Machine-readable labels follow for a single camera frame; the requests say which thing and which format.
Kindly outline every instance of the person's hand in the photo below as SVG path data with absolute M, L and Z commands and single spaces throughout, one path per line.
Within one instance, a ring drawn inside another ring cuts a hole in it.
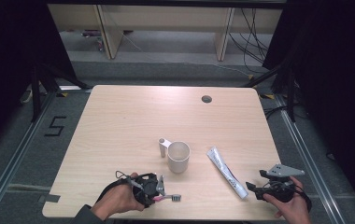
M 102 220 L 106 220 L 115 213 L 124 213 L 130 210 L 143 211 L 143 209 L 145 209 L 145 205 L 135 199 L 132 186 L 124 184 L 110 189 L 99 202 L 93 205 L 91 211 Z
M 303 184 L 293 176 L 291 176 L 291 180 L 296 186 L 301 189 L 303 188 Z M 284 218 L 291 224 L 311 223 L 305 200 L 298 193 L 294 193 L 293 198 L 287 203 L 283 203 L 269 194 L 264 194 L 263 197 L 266 201 L 279 209 L 279 211 L 276 212 L 275 217 L 284 216 Z

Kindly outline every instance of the gray carpet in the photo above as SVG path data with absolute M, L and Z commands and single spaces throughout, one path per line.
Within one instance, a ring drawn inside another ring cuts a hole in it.
M 249 78 L 242 73 L 214 65 L 183 63 L 73 63 L 73 65 L 78 79 L 90 85 L 237 87 L 249 82 Z M 258 76 L 256 73 L 249 72 L 245 66 L 230 66 L 229 68 Z M 260 67 L 250 67 L 250 69 L 264 71 Z M 68 84 L 64 80 L 58 80 L 58 82 L 61 85 Z M 258 85 L 258 92 L 270 93 L 271 83 L 272 79 Z M 70 220 L 69 218 L 43 217 L 41 210 L 44 204 L 39 201 L 39 198 L 46 195 L 52 186 L 89 95 L 89 93 L 69 93 L 66 97 L 56 97 L 53 100 L 20 169 L 0 203 L 0 223 L 67 223 Z M 261 103 L 263 108 L 277 107 L 275 100 L 262 99 Z M 311 120 L 305 117 L 304 109 L 300 106 L 295 107 L 295 113 L 297 115 L 296 125 L 336 198 L 346 222 L 355 223 L 355 192 L 336 163 L 325 157 L 327 147 L 323 144 Z M 55 116 L 65 117 L 65 119 L 57 119 L 54 123 L 64 126 L 64 129 L 59 136 L 46 136 L 46 134 L 56 133 L 55 129 L 49 127 Z M 0 174 L 23 137 L 30 119 L 31 105 L 17 107 L 16 113 L 13 114 L 4 131 L 0 133 Z M 273 114 L 268 124 L 282 163 L 305 170 L 304 163 L 280 112 Z M 313 210 L 310 213 L 313 223 L 331 223 L 310 177 L 305 175 L 300 176 L 299 179 L 304 183 L 305 191 L 313 201 Z

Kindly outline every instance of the white mug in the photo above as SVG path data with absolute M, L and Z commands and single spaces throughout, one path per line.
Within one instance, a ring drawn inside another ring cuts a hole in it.
M 164 138 L 158 140 L 161 157 L 168 151 L 168 167 L 175 174 L 183 173 L 189 166 L 190 147 L 184 142 L 170 142 Z

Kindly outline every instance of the wooden table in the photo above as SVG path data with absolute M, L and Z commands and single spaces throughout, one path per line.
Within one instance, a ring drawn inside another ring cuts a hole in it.
M 203 96 L 212 101 L 204 103 Z M 192 148 L 189 168 L 176 175 L 161 158 L 159 138 Z M 93 205 L 115 172 L 164 175 L 164 200 L 127 219 L 273 220 L 276 208 L 249 192 L 241 200 L 206 152 L 216 146 L 244 185 L 266 183 L 259 170 L 280 163 L 258 95 L 253 89 L 165 86 L 96 86 L 83 111 L 46 202 L 46 217 L 74 217 Z

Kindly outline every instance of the sleeve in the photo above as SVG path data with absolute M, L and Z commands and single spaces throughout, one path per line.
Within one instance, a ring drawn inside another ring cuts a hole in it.
M 105 224 L 99 217 L 97 217 L 91 210 L 89 205 L 84 205 L 78 211 L 71 224 Z

